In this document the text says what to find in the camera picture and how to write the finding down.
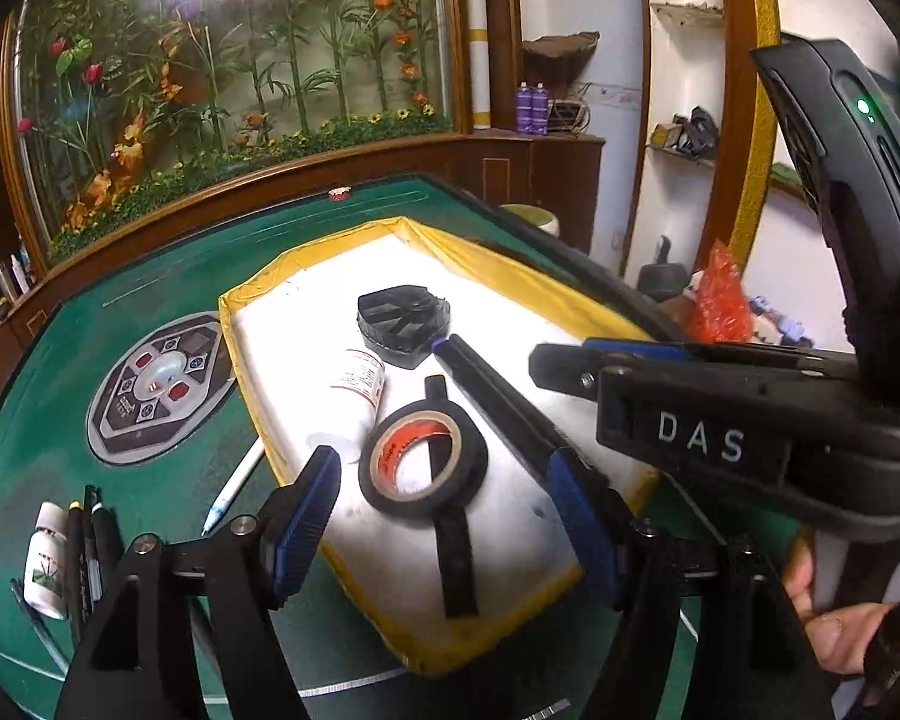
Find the screw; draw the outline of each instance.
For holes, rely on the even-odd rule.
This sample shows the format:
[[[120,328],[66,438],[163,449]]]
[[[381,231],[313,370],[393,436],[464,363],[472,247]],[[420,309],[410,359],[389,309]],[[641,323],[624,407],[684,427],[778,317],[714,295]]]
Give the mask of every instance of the screw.
[[[144,533],[143,536],[137,536],[133,540],[133,551],[137,553],[137,555],[146,555],[147,552],[151,552],[154,547],[160,543],[160,539],[156,538],[153,533]]]
[[[247,536],[253,531],[256,530],[257,527],[257,518],[252,517],[251,514],[243,514],[241,517],[237,517],[230,524],[230,531],[234,536]]]
[[[653,522],[650,522],[650,520],[645,517],[634,519],[634,531],[646,538],[653,538],[656,536],[656,528],[653,526]]]

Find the white pen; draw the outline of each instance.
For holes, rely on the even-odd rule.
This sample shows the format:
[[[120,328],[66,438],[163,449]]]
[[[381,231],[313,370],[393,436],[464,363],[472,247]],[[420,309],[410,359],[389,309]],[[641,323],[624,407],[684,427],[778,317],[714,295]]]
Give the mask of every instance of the white pen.
[[[237,493],[240,493],[240,488],[242,488],[245,481],[250,478],[250,474],[253,472],[253,469],[255,469],[262,456],[264,456],[264,442],[263,439],[258,437],[258,439],[253,442],[253,446],[247,450],[247,454],[244,455],[244,459],[240,461],[237,469],[230,474],[230,478],[227,479],[226,484],[223,485],[220,495],[218,495],[217,499],[213,502],[210,511],[207,512],[207,519],[203,522],[203,533],[200,534],[201,536],[206,536],[207,533],[210,533],[210,531],[213,530],[213,527],[220,522],[223,514],[226,514],[226,510],[230,508],[233,499],[237,497]]]

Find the red plastic bag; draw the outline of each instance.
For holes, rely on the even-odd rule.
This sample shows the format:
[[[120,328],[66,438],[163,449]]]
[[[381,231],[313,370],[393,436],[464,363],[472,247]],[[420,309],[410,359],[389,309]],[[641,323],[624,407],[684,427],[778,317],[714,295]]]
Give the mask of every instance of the red plastic bag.
[[[754,334],[754,318],[746,302],[733,254],[720,241],[714,242],[710,260],[703,269],[697,290],[697,307],[687,332],[704,343],[739,341]]]

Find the green table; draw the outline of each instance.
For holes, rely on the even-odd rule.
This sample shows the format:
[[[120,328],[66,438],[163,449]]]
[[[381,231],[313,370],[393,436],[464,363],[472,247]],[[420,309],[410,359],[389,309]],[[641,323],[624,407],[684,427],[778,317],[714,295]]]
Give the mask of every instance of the green table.
[[[324,197],[287,202],[160,250],[84,290],[53,316],[0,405],[0,685],[21,707],[52,717],[62,683],[8,588],[10,578],[22,573],[40,502],[66,506],[82,497],[85,484],[94,484],[117,512],[125,542],[146,531],[165,541],[186,541],[199,535],[209,503],[255,438],[234,388],[212,418],[170,452],[139,466],[105,466],[87,445],[84,419],[111,365],[152,328],[216,309],[221,293],[280,252],[395,215],[501,247],[600,295],[649,332],[660,332],[651,307],[641,308],[618,284],[595,276],[595,269],[566,247],[421,176],[357,187],[343,203]],[[256,512],[273,487],[269,469],[260,464],[230,513]],[[678,533],[708,538],[667,485],[653,498],[650,513]],[[772,531],[780,542],[780,528]],[[691,602],[687,613],[696,617]],[[569,720],[586,702],[616,622],[615,613],[576,589],[490,654],[429,680],[400,667],[321,559],[303,591],[274,613],[312,716],[364,720],[478,715],[520,720],[545,707]],[[48,624],[69,656],[67,623]],[[660,717],[679,717],[693,651],[693,637],[682,629]],[[220,683],[203,662],[200,673],[211,716],[228,717]],[[479,707],[468,706],[477,700]]]

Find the tape roll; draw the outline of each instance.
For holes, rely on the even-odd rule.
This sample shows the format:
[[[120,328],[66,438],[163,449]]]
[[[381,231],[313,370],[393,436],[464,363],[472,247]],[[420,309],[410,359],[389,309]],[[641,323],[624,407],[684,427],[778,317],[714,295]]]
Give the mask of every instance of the tape roll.
[[[423,490],[401,493],[396,469],[410,447],[434,436],[449,436],[450,457]],[[466,506],[487,475],[487,442],[463,408],[451,400],[427,399],[396,410],[367,439],[357,479],[370,506],[403,519],[432,517],[446,505]]]

